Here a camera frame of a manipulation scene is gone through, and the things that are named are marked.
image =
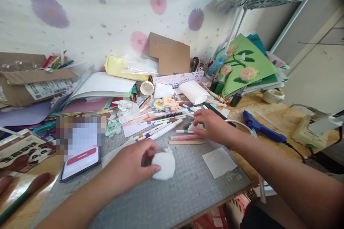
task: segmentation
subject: blue glue gun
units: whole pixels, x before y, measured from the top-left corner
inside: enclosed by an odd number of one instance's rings
[[[265,127],[264,125],[259,123],[249,112],[244,111],[243,115],[247,127],[249,127],[251,130],[255,130],[256,133],[260,132],[261,134],[273,141],[287,142],[286,136]]]

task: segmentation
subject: popsicle stick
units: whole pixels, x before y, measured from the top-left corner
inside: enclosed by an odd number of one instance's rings
[[[195,145],[195,144],[204,144],[205,141],[169,141],[170,145]]]

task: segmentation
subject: handwritten note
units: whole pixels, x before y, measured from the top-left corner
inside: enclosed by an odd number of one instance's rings
[[[153,84],[161,83],[165,85],[172,85],[172,88],[178,88],[180,84],[188,81],[201,82],[204,72],[183,73],[169,76],[154,77]]]

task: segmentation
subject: hand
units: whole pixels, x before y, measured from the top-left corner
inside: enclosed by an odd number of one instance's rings
[[[153,158],[157,149],[154,140],[142,140],[121,149],[108,163],[99,175],[105,179],[113,198],[128,192],[161,170],[159,165],[141,166],[143,155]]]
[[[226,123],[220,116],[209,109],[200,109],[194,113],[193,125],[203,123],[205,129],[194,130],[193,133],[208,138],[216,143],[231,147],[231,142],[239,137],[240,131]]]

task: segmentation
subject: panda illustration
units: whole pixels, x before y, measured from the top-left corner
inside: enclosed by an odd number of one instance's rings
[[[28,164],[29,165],[35,165],[41,163],[43,160],[48,158],[48,156],[52,155],[55,153],[55,150],[52,150],[51,148],[48,148],[47,146],[44,146],[41,149],[34,150],[28,153],[29,160]]]

